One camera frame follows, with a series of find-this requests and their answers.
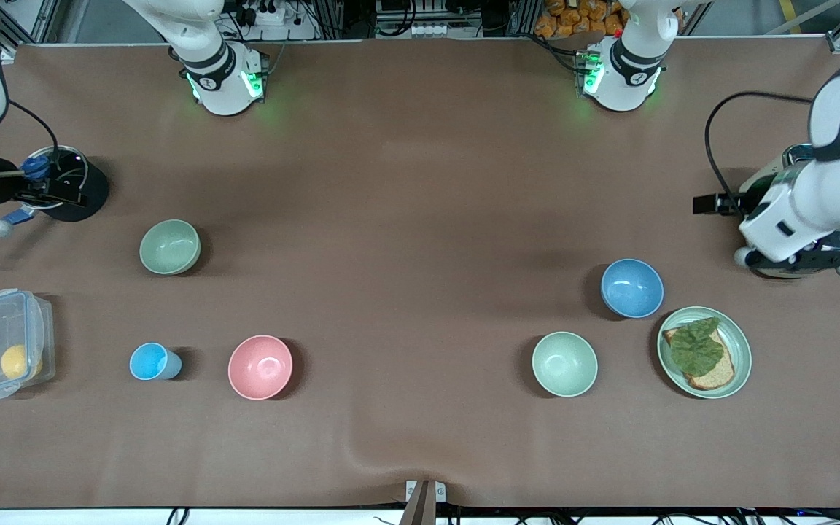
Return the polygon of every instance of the plastic cup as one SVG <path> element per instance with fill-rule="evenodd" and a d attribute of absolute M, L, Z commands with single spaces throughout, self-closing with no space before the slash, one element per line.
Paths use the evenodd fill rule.
<path fill-rule="evenodd" d="M 144 343 L 131 352 L 129 371 L 134 378 L 142 381 L 171 379 L 180 373 L 181 365 L 183 363 L 176 353 L 159 343 Z"/>

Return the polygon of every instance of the pink bowl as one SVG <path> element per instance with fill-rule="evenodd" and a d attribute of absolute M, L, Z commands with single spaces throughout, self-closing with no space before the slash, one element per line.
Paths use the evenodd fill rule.
<path fill-rule="evenodd" d="M 240 396 L 261 401 L 276 396 L 290 380 L 293 359 L 284 342 L 270 335 L 254 335 L 229 359 L 229 383 Z"/>

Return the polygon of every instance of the plate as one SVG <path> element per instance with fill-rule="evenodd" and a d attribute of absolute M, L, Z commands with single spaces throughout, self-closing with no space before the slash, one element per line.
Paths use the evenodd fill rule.
<path fill-rule="evenodd" d="M 734 379 L 727 385 L 714 389 L 714 391 L 700 391 L 700 389 L 694 389 L 689 385 L 680 367 L 673 362 L 669 343 L 663 336 L 663 332 L 667 330 L 686 326 L 694 320 L 707 318 L 719 319 L 717 332 L 728 346 L 731 362 L 734 365 Z M 663 365 L 664 371 L 677 386 L 683 391 L 703 399 L 727 397 L 739 391 L 741 386 L 744 386 L 744 383 L 747 383 L 747 379 L 750 378 L 750 344 L 747 342 L 747 337 L 744 337 L 744 332 L 729 316 L 704 306 L 686 306 L 673 312 L 664 320 L 663 325 L 660 326 L 660 332 L 657 333 L 657 355 L 660 356 L 660 363 Z"/>

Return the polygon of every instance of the toast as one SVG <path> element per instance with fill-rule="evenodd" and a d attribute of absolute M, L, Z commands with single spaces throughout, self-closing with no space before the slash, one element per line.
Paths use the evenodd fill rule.
<path fill-rule="evenodd" d="M 663 332 L 663 336 L 667 343 L 673 339 L 673 335 L 678 329 L 679 328 L 674 328 Z M 711 372 L 706 373 L 704 376 L 698 376 L 698 378 L 690 376 L 689 373 L 686 372 L 682 373 L 686 376 L 686 381 L 689 381 L 689 386 L 692 386 L 694 389 L 698 389 L 698 391 L 714 391 L 714 389 L 719 389 L 734 379 L 734 363 L 731 361 L 731 352 L 728 351 L 728 345 L 721 340 L 718 330 L 711 332 L 711 338 L 714 342 L 719 343 L 721 345 L 721 349 L 723 350 L 721 359 L 717 362 L 715 368 L 713 368 Z"/>

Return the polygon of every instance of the container lid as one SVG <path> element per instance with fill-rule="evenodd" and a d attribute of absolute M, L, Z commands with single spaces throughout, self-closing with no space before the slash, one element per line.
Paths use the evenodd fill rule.
<path fill-rule="evenodd" d="M 44 317 L 30 292 L 0 291 L 0 399 L 33 378 L 41 365 Z"/>

